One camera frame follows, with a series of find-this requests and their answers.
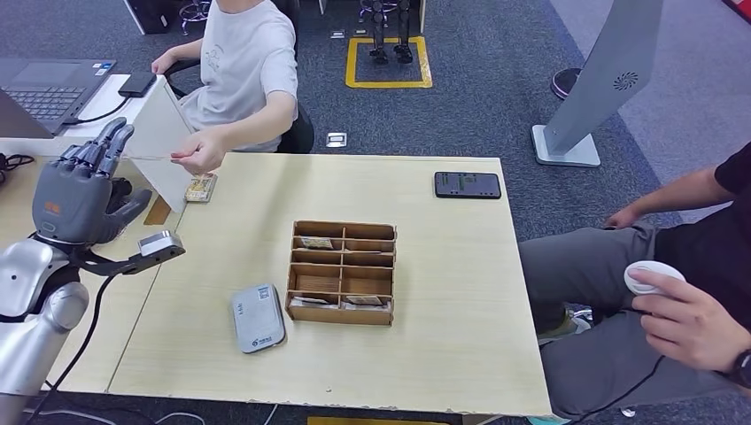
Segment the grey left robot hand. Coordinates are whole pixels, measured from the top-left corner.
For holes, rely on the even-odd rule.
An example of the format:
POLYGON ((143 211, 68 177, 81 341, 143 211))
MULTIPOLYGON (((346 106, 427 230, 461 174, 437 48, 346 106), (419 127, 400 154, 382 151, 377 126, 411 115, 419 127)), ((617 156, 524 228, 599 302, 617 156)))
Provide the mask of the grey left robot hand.
POLYGON ((94 139, 70 145, 43 166, 32 203, 37 236, 72 245, 109 243, 149 206, 149 189, 113 195, 114 175, 134 132, 126 118, 116 118, 94 139))

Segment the person's left hand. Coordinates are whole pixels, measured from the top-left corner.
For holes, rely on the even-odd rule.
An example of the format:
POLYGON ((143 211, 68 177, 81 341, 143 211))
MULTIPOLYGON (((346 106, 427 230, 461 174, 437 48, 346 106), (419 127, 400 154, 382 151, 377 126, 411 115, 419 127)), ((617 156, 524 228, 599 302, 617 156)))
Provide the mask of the person's left hand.
POLYGON ((660 354, 689 367, 728 373, 750 348, 750 334, 708 293, 679 279, 644 269, 629 276, 662 291, 641 295, 632 307, 641 311, 647 342, 660 354))
POLYGON ((217 128, 208 128, 190 135, 170 160, 191 174, 201 175, 220 167, 226 153, 224 134, 217 128))

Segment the person's right hand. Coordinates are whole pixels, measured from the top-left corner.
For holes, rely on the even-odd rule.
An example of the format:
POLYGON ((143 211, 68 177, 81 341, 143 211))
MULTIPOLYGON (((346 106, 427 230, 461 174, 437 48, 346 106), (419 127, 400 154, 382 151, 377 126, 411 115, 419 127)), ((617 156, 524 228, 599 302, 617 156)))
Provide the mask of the person's right hand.
POLYGON ((627 205, 605 220, 604 228, 621 229, 632 226, 643 216, 643 213, 633 205, 627 205))
POLYGON ((177 61, 178 58, 175 56, 173 50, 166 50, 151 63, 151 72, 157 75, 163 75, 177 61))

